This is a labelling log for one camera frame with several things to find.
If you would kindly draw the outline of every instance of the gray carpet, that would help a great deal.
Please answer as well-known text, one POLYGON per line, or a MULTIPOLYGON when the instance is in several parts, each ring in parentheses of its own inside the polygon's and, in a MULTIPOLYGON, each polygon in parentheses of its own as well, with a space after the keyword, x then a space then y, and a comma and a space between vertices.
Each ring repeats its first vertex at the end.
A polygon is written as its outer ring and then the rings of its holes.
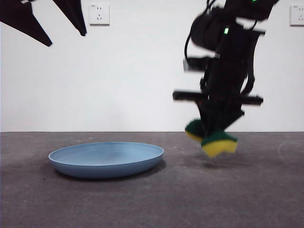
POLYGON ((184 133, 2 133, 1 228, 299 228, 304 133, 232 133, 213 160, 184 133), (147 172, 113 180, 60 174, 52 151, 130 141, 165 150, 147 172))

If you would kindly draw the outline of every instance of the electrical outlet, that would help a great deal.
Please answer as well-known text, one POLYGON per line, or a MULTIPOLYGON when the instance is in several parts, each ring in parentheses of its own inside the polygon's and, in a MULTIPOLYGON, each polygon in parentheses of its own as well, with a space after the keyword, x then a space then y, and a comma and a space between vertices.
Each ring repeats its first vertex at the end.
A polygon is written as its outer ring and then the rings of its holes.
POLYGON ((304 26, 304 5, 290 6, 290 25, 304 26))
POLYGON ((108 3, 91 3, 89 22, 90 25, 110 25, 110 5, 108 3))

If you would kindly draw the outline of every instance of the black cable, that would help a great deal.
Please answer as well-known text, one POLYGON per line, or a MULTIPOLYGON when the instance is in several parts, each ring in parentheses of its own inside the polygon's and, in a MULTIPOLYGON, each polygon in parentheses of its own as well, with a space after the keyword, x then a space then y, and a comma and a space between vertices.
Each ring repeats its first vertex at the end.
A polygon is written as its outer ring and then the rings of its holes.
POLYGON ((257 20, 255 21, 254 25, 249 30, 253 30, 256 25, 257 25, 257 20))
MULTIPOLYGON (((202 17, 207 13, 208 9, 211 8, 211 6, 213 5, 213 3, 214 3, 216 0, 213 0, 211 3, 209 3, 209 1, 210 1, 210 0, 207 0, 207 7, 206 7, 206 9, 204 10, 204 12, 200 15, 200 18, 202 18, 202 17)), ((186 58, 187 61, 188 61, 188 54, 187 54, 188 43, 189 43, 189 41, 190 41, 192 32, 193 32, 193 30, 195 29, 195 26, 196 26, 196 25, 193 25, 193 26, 192 26, 192 29, 190 30, 190 33, 189 33, 189 35, 188 35, 188 37, 187 37, 187 40, 186 40, 186 43, 185 43, 184 54, 185 54, 185 58, 186 58)))

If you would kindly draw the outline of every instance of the white wall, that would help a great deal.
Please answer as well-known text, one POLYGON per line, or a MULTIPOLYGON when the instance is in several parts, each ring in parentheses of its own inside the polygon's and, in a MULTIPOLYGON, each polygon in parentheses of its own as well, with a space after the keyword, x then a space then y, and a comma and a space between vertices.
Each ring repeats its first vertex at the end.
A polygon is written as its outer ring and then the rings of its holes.
MULTIPOLYGON (((53 41, 46 47, 2 24, 1 130, 182 131, 199 113, 173 102, 174 89, 199 90, 201 74, 184 73, 183 47, 201 0, 110 0, 111 25, 88 25, 81 37, 51 0, 33 3, 53 41)), ((253 94, 265 98, 230 131, 304 131, 304 28, 289 26, 281 0, 256 49, 253 94)), ((193 47, 190 54, 207 52, 193 47)))

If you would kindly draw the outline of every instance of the yellow sponge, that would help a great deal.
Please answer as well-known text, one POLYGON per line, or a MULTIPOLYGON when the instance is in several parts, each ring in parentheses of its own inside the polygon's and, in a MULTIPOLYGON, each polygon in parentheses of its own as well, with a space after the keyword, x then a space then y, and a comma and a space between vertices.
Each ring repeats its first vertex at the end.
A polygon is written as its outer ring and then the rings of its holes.
POLYGON ((185 133, 186 133, 186 135, 188 135, 190 138, 194 139, 195 141, 201 142, 203 140, 202 137, 191 134, 190 132, 185 131, 185 133))
POLYGON ((196 140, 201 142, 203 140, 203 127, 200 119, 191 121, 185 128, 186 134, 196 140))
POLYGON ((210 158, 214 158, 222 152, 234 153, 237 148, 237 142, 230 140, 218 140, 203 145, 202 148, 210 158))
POLYGON ((237 148, 237 139, 221 130, 213 132, 208 138, 201 141, 205 153, 213 158, 222 152, 234 153, 237 148))

